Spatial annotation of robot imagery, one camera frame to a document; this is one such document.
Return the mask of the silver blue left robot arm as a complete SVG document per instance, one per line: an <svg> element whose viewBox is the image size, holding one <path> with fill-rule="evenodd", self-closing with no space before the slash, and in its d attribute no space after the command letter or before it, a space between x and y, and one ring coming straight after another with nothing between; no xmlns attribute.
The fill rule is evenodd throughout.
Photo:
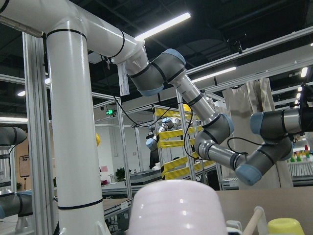
<svg viewBox="0 0 313 235"><path fill-rule="evenodd" d="M275 163L290 158L290 135L313 129L311 107L261 112L250 118L252 133L263 139L252 154L223 147L223 141L234 131L233 123L227 115L214 111L209 105L188 77L185 63L175 49L165 50L153 61L149 61L145 49L141 49L126 60L126 71L143 96L159 93L164 83L173 85L201 120L202 130L195 140L197 154L232 169L244 184L256 184Z"/></svg>

